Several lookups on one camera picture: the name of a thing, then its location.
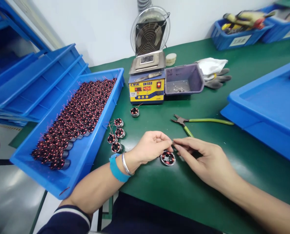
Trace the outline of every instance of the fan grille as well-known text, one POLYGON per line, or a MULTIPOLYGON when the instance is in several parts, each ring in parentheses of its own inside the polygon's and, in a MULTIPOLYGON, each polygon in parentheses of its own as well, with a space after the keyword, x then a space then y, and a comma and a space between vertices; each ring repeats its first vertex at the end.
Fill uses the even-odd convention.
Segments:
POLYGON ((139 23, 136 26, 136 55, 160 49, 166 21, 139 23))

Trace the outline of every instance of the purple plastic box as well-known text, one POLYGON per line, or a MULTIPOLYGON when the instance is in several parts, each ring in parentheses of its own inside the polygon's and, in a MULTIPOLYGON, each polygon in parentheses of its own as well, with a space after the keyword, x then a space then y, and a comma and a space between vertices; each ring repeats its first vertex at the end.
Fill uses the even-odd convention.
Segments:
POLYGON ((203 72, 197 63, 165 69, 166 95, 192 95, 203 89, 203 72))

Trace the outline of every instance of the human hand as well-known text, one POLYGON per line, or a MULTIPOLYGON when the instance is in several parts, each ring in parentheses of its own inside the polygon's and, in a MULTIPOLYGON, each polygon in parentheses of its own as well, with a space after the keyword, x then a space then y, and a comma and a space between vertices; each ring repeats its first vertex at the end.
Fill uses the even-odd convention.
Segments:
POLYGON ((192 137, 174 139, 173 142, 178 155, 184 158, 193 172, 216 190, 229 189, 241 179, 220 146, 192 137), (203 156, 195 159, 191 155, 194 151, 203 156))
POLYGON ((131 151, 125 153, 125 158, 130 158, 139 164, 146 164, 159 157, 165 149, 173 152, 171 145, 172 141, 166 134, 148 131, 131 151))

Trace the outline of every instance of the sleeve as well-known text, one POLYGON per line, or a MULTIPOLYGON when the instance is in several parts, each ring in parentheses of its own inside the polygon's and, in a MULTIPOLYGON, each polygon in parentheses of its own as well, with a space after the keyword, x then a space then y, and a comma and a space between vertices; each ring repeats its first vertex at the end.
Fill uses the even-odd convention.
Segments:
POLYGON ((59 207, 38 234, 86 234, 91 229, 90 217, 76 206, 59 207))

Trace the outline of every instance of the blue storage crate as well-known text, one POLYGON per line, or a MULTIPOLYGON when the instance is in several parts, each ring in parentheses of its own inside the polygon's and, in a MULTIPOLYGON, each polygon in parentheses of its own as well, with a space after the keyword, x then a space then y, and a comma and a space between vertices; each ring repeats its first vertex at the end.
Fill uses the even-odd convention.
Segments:
POLYGON ((290 160, 290 63, 231 92, 221 114, 290 160))
POLYGON ((265 27, 261 30, 252 29, 244 32, 238 32, 235 34, 227 35, 222 30, 222 26, 226 23, 230 23, 226 19, 218 20, 214 23, 214 29, 211 34, 213 43, 217 50, 234 49, 243 46, 249 46, 256 43, 262 35, 273 27, 270 22, 265 22, 265 27))
POLYGON ((7 114, 7 113, 0 113, 0 119, 6 119, 6 120, 17 120, 17 121, 31 121, 30 119, 27 119, 25 117, 18 117, 14 116, 12 114, 7 114))
POLYGON ((0 57, 0 74, 9 69, 22 58, 19 58, 14 52, 4 54, 0 57))
POLYGON ((38 58, 34 53, 28 54, 23 57, 19 62, 0 73, 0 86, 12 79, 16 74, 21 72, 23 69, 25 69, 37 59, 38 58))
POLYGON ((15 121, 15 120, 7 120, 7 119, 0 119, 0 124, 15 126, 15 127, 24 127, 27 122, 25 121, 15 121))
POLYGON ((38 121, 88 70, 75 44, 50 52, 0 86, 0 111, 38 121))
MULTIPOLYGON (((270 13, 276 9, 285 9, 285 7, 273 4, 260 10, 265 13, 270 13)), ((274 26, 263 35, 262 41, 264 43, 290 39, 290 22, 281 22, 273 17, 267 18, 266 22, 272 23, 274 26)))
POLYGON ((19 146, 12 155, 10 161, 58 199, 62 200, 67 198, 76 184, 90 172, 107 129, 107 123, 111 118, 124 85, 123 72, 124 69, 119 68, 79 76, 58 100, 52 100, 53 105, 51 109, 19 146), (88 137, 76 140, 73 148, 69 151, 68 159, 71 161, 69 168, 66 170, 53 171, 50 170, 48 166, 41 164, 40 161, 35 161, 30 153, 35 149, 40 139, 40 134, 46 133, 50 123, 56 119, 57 114, 60 114, 63 105, 66 105, 66 100, 71 98, 70 91, 73 92, 77 90, 81 85, 79 82, 95 82, 96 80, 112 79, 114 77, 117 77, 118 80, 113 87, 94 131, 88 137))

